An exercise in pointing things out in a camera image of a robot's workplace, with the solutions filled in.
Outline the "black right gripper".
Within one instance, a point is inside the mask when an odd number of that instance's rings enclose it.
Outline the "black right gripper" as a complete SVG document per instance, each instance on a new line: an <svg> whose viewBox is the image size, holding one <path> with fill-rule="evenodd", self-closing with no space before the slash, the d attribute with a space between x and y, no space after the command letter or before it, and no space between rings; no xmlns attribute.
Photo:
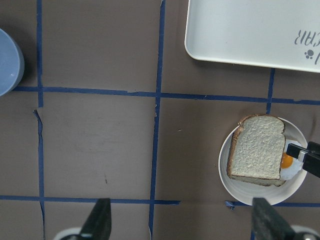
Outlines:
<svg viewBox="0 0 320 240"><path fill-rule="evenodd" d="M303 160L302 168L308 173L320 177L320 144L310 141L307 148L289 143L286 149L286 154Z"/></svg>

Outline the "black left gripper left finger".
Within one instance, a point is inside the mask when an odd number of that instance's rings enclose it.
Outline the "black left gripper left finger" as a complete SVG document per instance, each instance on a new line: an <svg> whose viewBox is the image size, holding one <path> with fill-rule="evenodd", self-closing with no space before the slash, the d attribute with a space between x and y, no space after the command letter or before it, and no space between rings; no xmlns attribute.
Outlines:
<svg viewBox="0 0 320 240"><path fill-rule="evenodd" d="M80 239L108 240L111 231L111 200L109 198L99 198L80 230Z"/></svg>

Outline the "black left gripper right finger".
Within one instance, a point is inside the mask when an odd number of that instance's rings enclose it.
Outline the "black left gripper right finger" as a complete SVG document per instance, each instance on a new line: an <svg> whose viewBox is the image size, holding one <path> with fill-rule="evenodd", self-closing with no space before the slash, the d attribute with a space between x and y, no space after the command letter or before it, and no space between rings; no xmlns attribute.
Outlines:
<svg viewBox="0 0 320 240"><path fill-rule="evenodd" d="M256 240L292 240L295 231L262 197L252 199L251 229Z"/></svg>

